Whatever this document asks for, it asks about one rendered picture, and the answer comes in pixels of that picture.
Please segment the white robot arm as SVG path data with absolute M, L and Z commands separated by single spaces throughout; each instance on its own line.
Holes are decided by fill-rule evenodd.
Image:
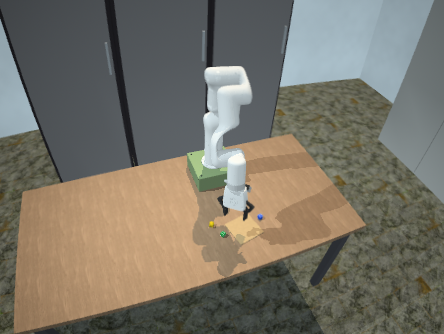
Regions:
M 203 118 L 204 151 L 206 151 L 202 157 L 202 164 L 209 169 L 227 167 L 227 180 L 224 182 L 227 183 L 228 189 L 241 191 L 246 187 L 247 192 L 250 192 L 251 186 L 245 184 L 246 160 L 243 150 L 240 148 L 222 150 L 223 135 L 239 125 L 240 105 L 247 105 L 252 101 L 248 77 L 244 68 L 240 66 L 209 67 L 205 70 L 205 74 L 206 81 L 210 83 L 207 97 L 207 107 L 210 112 Z

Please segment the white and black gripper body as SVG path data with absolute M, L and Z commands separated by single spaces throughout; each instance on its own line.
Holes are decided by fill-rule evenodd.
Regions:
M 237 192 L 237 193 L 235 193 Z M 223 205 L 227 208 L 244 211 L 246 208 L 246 201 L 248 201 L 247 188 L 241 191 L 231 191 L 225 186 Z

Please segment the tan square mat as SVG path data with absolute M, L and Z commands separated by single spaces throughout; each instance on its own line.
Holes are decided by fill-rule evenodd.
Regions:
M 250 217 L 243 221 L 243 215 L 224 224 L 226 228 L 231 232 L 240 245 L 248 242 L 256 236 L 262 234 L 264 231 L 258 226 L 258 224 Z

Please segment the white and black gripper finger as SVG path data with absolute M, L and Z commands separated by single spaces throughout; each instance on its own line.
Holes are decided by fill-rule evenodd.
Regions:
M 223 195 L 223 196 L 224 196 L 224 195 Z M 221 205 L 222 208 L 223 208 L 224 216 L 226 216 L 226 214 L 228 213 L 228 208 L 225 207 L 225 206 L 223 205 L 223 200 L 222 200 L 222 199 L 223 199 L 223 196 L 219 196 L 217 199 L 218 199 L 220 205 Z
M 245 221 L 248 218 L 248 213 L 250 213 L 253 209 L 254 209 L 254 205 L 252 205 L 249 201 L 246 201 L 246 205 L 249 206 L 250 208 L 248 209 L 246 206 L 246 209 L 243 211 L 243 221 Z

